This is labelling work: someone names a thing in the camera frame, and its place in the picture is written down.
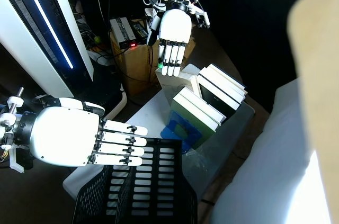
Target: robotic hand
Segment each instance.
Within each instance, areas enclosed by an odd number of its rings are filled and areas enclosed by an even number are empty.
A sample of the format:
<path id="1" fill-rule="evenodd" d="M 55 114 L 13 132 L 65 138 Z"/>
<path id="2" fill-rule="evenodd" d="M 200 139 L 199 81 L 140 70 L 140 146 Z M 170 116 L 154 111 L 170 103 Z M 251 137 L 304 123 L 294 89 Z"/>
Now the robotic hand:
<path id="1" fill-rule="evenodd" d="M 150 0 L 156 13 L 147 44 L 154 45 L 159 37 L 158 67 L 162 68 L 164 76 L 178 76 L 191 36 L 192 21 L 189 14 L 196 15 L 199 27 L 209 28 L 210 22 L 207 13 L 195 6 L 198 0 L 164 0 L 165 6 L 154 1 L 158 0 Z"/>
<path id="2" fill-rule="evenodd" d="M 58 166 L 142 164 L 146 128 L 107 120 L 103 107 L 72 98 L 50 96 L 38 115 L 27 111 L 19 115 L 22 91 L 0 112 L 0 162 L 9 155 L 10 168 L 23 173 L 17 161 L 20 150 Z"/>

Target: dark floor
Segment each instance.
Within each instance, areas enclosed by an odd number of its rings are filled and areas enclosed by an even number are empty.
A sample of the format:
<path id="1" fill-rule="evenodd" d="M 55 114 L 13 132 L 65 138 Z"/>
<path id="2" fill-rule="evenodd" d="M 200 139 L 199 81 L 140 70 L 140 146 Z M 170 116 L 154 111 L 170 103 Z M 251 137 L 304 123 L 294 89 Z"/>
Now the dark floor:
<path id="1" fill-rule="evenodd" d="M 194 30 L 193 35 L 197 45 L 189 63 L 199 68 L 214 63 L 241 80 L 240 74 L 210 31 Z M 126 107 L 115 120 L 127 121 L 159 90 L 159 86 L 155 85 L 148 91 L 130 97 Z M 249 155 L 254 140 L 261 133 L 268 118 L 269 114 L 253 99 L 248 96 L 246 101 L 255 109 L 256 115 L 234 148 L 220 175 L 206 192 L 204 199 L 208 201 L 215 202 L 231 182 L 238 168 Z M 62 187 L 63 180 L 69 174 L 68 168 L 48 165 L 38 160 L 34 161 L 34 168 L 24 174 L 9 169 L 0 169 L 2 180 L 0 182 L 2 198 L 0 223 L 71 223 L 75 202 Z M 209 223 L 208 217 L 212 208 L 211 205 L 203 202 L 199 204 L 199 223 Z"/>

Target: table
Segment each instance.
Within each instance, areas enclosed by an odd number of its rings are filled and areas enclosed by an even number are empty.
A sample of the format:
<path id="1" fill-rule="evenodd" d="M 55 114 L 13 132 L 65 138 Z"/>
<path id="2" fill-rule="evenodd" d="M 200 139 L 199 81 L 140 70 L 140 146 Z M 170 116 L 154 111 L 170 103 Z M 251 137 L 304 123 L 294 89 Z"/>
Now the table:
<path id="1" fill-rule="evenodd" d="M 149 138 L 161 138 L 160 133 L 166 126 L 170 106 L 164 92 L 158 92 L 127 123 L 146 127 Z M 227 160 L 234 145 L 246 129 L 254 115 L 254 110 L 246 103 L 241 104 L 237 112 L 227 120 L 217 133 L 203 143 L 197 150 L 190 150 L 182 157 L 183 174 L 202 199 L 208 185 L 218 174 Z M 103 166 L 87 165 L 77 168 L 63 182 L 64 189 L 74 198 L 81 187 L 102 170 Z"/>

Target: book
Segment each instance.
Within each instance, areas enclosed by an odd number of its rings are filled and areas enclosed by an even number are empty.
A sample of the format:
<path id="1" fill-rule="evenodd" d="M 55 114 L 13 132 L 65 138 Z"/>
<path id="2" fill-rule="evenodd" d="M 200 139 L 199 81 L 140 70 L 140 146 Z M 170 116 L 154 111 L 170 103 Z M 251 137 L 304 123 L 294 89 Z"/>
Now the book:
<path id="1" fill-rule="evenodd" d="M 222 113 L 216 110 L 213 106 L 207 104 L 207 102 L 204 101 L 202 98 L 196 96 L 187 87 L 183 88 L 179 93 L 182 96 L 184 96 L 188 101 L 190 101 L 192 104 L 194 104 L 202 112 L 204 112 L 213 120 L 218 122 L 219 125 L 226 119 L 226 116 L 224 116 Z"/>
<path id="2" fill-rule="evenodd" d="M 197 80 L 200 86 L 202 99 L 221 112 L 224 116 L 232 116 L 239 108 L 240 104 L 238 102 L 214 86 L 203 76 L 199 75 Z"/>
<path id="3" fill-rule="evenodd" d="M 163 76 L 161 74 L 161 69 L 157 69 L 155 74 L 169 104 L 171 104 L 174 96 L 177 95 L 184 87 L 187 87 L 196 96 L 201 96 L 197 76 L 194 74 L 181 71 L 177 77 L 169 77 L 167 75 Z"/>
<path id="4" fill-rule="evenodd" d="M 231 76 L 227 75 L 224 71 L 222 71 L 221 69 L 219 69 L 217 66 L 215 66 L 214 64 L 210 64 L 208 67 L 208 69 L 214 70 L 215 72 L 217 72 L 218 74 L 220 74 L 222 77 L 224 77 L 225 79 L 227 79 L 228 81 L 230 81 L 232 84 L 234 84 L 235 86 L 237 86 L 239 89 L 242 89 L 243 92 L 245 93 L 244 95 L 247 94 L 247 92 L 245 91 L 245 86 L 242 85 L 240 82 L 238 82 L 237 80 L 235 80 L 234 78 L 232 78 Z"/>
<path id="5" fill-rule="evenodd" d="M 241 103 L 244 99 L 244 92 L 242 89 L 235 86 L 233 83 L 225 79 L 221 74 L 217 73 L 213 69 L 204 68 L 199 73 L 208 81 L 213 83 L 216 87 L 222 90 L 224 93 L 229 95 L 233 100 Z"/>
<path id="6" fill-rule="evenodd" d="M 202 136 L 198 140 L 199 145 L 216 133 L 219 124 L 181 94 L 177 94 L 173 98 L 171 109 L 201 132 Z"/>

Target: black basket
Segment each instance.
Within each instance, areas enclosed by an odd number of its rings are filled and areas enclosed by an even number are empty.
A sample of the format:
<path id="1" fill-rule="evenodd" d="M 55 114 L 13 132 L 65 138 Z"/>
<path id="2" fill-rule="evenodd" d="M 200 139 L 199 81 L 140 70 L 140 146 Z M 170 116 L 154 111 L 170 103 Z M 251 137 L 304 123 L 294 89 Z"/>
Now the black basket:
<path id="1" fill-rule="evenodd" d="M 147 139 L 142 165 L 105 166 L 79 191 L 73 224 L 195 224 L 197 196 L 182 174 L 181 141 Z"/>

